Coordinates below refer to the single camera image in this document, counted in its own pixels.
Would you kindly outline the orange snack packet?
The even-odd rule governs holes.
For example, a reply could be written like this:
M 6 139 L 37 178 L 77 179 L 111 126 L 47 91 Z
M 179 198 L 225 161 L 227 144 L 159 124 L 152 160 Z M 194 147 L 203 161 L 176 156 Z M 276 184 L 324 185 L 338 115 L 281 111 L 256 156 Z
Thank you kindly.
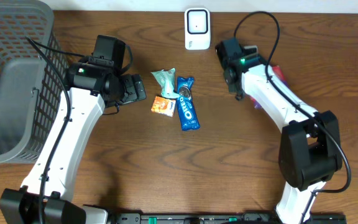
M 152 103 L 151 112 L 173 117 L 175 106 L 176 100 L 156 96 Z

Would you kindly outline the mint green snack packet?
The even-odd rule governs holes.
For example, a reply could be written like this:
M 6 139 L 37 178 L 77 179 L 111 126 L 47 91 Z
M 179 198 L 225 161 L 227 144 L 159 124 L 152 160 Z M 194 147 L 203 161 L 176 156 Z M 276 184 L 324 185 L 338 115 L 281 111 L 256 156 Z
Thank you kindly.
M 180 95 L 175 92 L 175 72 L 175 68 L 151 72 L 161 86 L 161 96 L 164 98 L 177 99 L 180 97 Z

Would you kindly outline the blue Oreo cookie packet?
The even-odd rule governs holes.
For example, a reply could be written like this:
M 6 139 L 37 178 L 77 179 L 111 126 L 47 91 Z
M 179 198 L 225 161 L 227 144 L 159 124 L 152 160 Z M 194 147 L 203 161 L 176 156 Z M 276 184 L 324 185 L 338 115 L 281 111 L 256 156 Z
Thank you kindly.
M 180 95 L 177 98 L 177 109 L 181 122 L 181 129 L 183 131 L 197 130 L 201 127 L 191 95 L 191 87 L 193 86 L 194 81 L 195 79 L 193 77 L 177 78 L 177 90 Z

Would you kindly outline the purple red snack packet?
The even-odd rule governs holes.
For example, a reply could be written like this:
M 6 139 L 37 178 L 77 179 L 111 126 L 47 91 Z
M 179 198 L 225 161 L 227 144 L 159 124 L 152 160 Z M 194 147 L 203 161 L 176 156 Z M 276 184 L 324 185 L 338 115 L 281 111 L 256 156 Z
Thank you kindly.
M 274 72 L 274 74 L 286 85 L 288 86 L 288 83 L 282 73 L 281 68 L 278 65 L 275 65 L 272 67 L 272 70 Z M 250 99 L 252 100 L 252 102 L 254 103 L 254 108 L 259 110 L 262 109 L 262 106 L 257 102 L 257 100 L 253 97 L 250 97 Z

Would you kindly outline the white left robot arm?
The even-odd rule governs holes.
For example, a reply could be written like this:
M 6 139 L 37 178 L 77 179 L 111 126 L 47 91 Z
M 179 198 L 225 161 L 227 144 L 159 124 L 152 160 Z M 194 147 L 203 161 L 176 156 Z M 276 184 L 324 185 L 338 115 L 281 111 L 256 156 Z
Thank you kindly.
M 5 189 L 0 209 L 7 223 L 107 223 L 109 212 L 72 203 L 78 167 L 90 134 L 108 107 L 144 100 L 139 74 L 75 62 L 66 71 L 57 117 L 42 152 L 20 189 Z

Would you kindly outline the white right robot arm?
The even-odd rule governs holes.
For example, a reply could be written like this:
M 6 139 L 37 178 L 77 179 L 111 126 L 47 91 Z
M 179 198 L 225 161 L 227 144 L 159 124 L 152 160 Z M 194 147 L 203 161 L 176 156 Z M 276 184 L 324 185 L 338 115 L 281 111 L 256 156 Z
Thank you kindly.
M 238 100 L 250 96 L 271 117 L 281 132 L 278 163 L 286 183 L 275 208 L 282 223 L 306 223 L 315 195 L 342 168 L 342 157 L 327 134 L 339 140 L 336 116 L 318 112 L 287 87 L 278 66 L 267 65 L 257 46 L 238 40 L 215 46 L 229 92 Z

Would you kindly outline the white barcode scanner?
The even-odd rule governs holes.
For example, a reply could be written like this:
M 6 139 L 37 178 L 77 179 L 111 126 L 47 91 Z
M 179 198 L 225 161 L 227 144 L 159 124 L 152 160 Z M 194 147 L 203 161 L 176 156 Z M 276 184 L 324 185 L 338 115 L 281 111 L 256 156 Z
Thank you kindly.
M 206 50 L 211 44 L 211 16 L 206 8 L 189 8 L 184 13 L 185 48 Z

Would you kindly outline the grey plastic mesh basket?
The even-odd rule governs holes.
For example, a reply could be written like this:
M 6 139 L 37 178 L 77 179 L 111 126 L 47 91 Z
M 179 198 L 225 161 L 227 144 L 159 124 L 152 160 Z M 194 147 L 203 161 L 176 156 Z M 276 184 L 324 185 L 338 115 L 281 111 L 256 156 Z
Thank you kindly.
M 62 86 L 57 74 L 68 67 L 53 33 L 54 14 L 41 1 L 0 1 L 0 163 L 34 163 L 58 113 Z

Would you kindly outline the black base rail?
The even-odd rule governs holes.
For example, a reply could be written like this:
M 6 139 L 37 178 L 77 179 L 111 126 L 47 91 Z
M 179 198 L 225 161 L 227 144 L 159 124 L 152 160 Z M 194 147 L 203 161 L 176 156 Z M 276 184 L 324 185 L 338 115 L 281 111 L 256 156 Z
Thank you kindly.
M 282 223 L 276 215 L 266 212 L 242 215 L 141 215 L 122 213 L 111 218 L 115 224 L 218 224 L 218 223 Z

